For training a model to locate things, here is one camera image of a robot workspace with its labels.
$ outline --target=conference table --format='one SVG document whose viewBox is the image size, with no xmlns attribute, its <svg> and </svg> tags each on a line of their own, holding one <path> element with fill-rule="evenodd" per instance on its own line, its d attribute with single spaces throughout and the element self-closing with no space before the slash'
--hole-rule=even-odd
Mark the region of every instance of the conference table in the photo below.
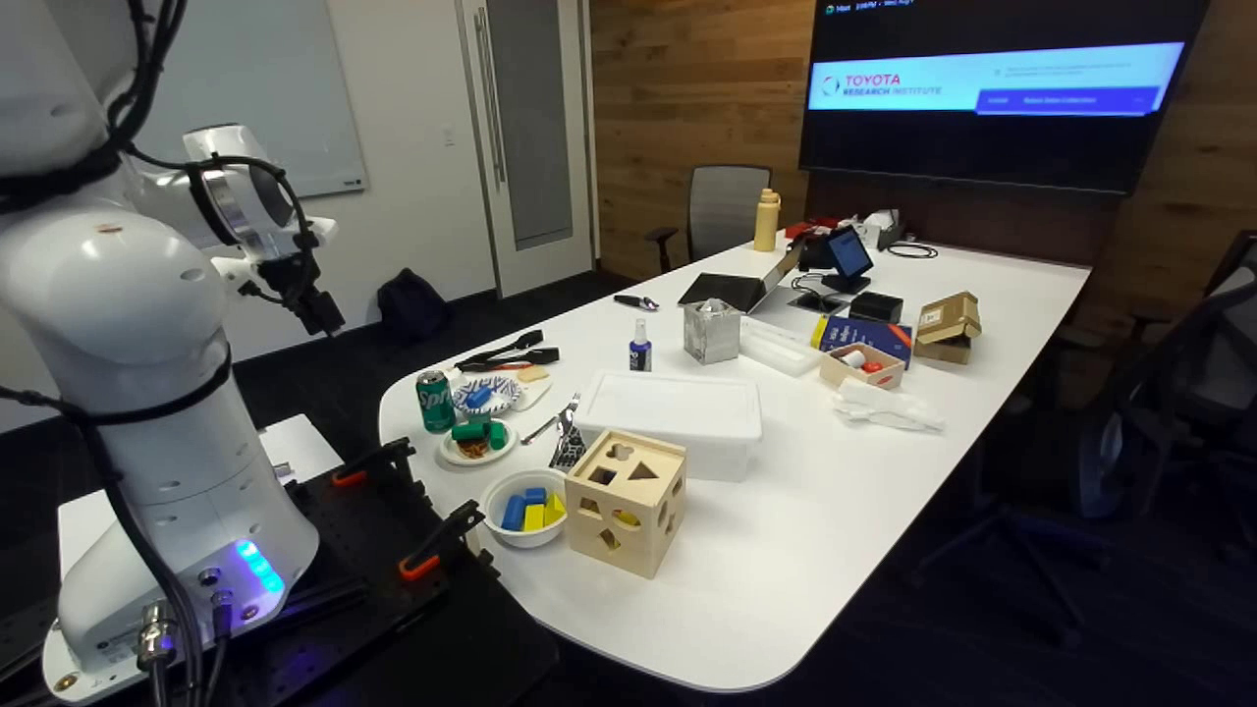
<svg viewBox="0 0 1257 707">
<path fill-rule="evenodd" d="M 566 540 L 506 550 L 483 525 L 472 535 L 474 546 L 496 554 L 506 592 L 533 622 L 626 669 L 694 691 L 756 691 L 806 661 L 997 417 L 1090 283 L 1090 268 L 961 247 L 940 247 L 940 260 L 875 255 L 871 292 L 904 297 L 908 326 L 917 326 L 923 302 L 953 292 L 974 292 L 981 307 L 981 339 L 972 362 L 910 362 L 896 391 L 940 417 L 942 430 L 901 430 L 838 417 L 833 389 L 819 369 L 788 378 L 751 357 L 699 365 L 684 353 L 676 297 L 692 279 L 699 272 L 765 273 L 782 247 L 732 247 L 630 288 L 630 294 L 656 297 L 656 313 L 597 297 L 541 323 L 561 362 L 550 369 L 550 391 L 506 417 L 516 436 L 537 428 L 597 378 L 626 374 L 641 319 L 656 347 L 646 378 L 743 378 L 757 389 L 761 438 L 743 471 L 692 468 L 689 517 L 656 578 L 626 573 Z M 819 283 L 815 272 L 788 273 L 751 319 L 806 343 L 819 313 L 788 302 Z M 410 468 L 442 514 L 462 500 L 483 500 L 500 476 L 550 462 L 559 428 L 520 442 L 500 462 L 448 468 L 438 455 L 438 436 L 419 428 L 417 378 L 402 378 L 383 396 L 377 430 L 383 438 L 410 436 L 417 442 Z"/>
</svg>

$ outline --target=bottle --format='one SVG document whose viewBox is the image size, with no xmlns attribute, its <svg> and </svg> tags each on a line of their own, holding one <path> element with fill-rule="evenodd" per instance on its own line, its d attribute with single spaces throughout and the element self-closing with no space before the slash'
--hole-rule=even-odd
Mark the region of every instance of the bottle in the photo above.
<svg viewBox="0 0 1257 707">
<path fill-rule="evenodd" d="M 757 207 L 756 207 L 756 252 L 774 252 L 777 247 L 777 218 L 782 218 L 782 192 L 761 190 Z"/>
<path fill-rule="evenodd" d="M 646 330 L 646 319 L 638 319 L 631 343 L 630 343 L 630 369 L 652 374 L 652 339 Z"/>
</svg>

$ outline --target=laptop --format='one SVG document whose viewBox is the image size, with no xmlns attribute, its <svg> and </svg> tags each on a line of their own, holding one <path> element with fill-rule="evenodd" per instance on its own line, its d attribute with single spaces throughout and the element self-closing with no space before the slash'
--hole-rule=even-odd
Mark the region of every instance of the laptop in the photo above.
<svg viewBox="0 0 1257 707">
<path fill-rule="evenodd" d="M 723 297 L 736 309 L 756 309 L 771 292 L 777 292 L 777 283 L 798 268 L 798 252 L 788 247 L 774 272 L 765 272 L 761 279 L 751 273 L 716 273 L 703 272 L 684 294 L 680 302 L 703 302 L 703 297 Z"/>
</svg>

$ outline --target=bag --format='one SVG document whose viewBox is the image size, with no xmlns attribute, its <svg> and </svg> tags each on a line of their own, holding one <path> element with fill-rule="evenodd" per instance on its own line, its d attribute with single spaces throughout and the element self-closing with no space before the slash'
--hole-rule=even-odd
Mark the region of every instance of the bag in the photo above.
<svg viewBox="0 0 1257 707">
<path fill-rule="evenodd" d="M 377 292 L 383 326 L 406 347 L 428 343 L 448 323 L 448 302 L 410 268 Z"/>
</svg>

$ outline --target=wooden shape sorter box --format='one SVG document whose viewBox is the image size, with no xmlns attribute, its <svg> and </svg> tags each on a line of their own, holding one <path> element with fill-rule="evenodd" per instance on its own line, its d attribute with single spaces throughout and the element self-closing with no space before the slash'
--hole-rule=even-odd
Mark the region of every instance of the wooden shape sorter box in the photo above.
<svg viewBox="0 0 1257 707">
<path fill-rule="evenodd" d="M 684 517 L 684 446 L 600 430 L 566 478 L 566 540 L 656 578 Z"/>
</svg>

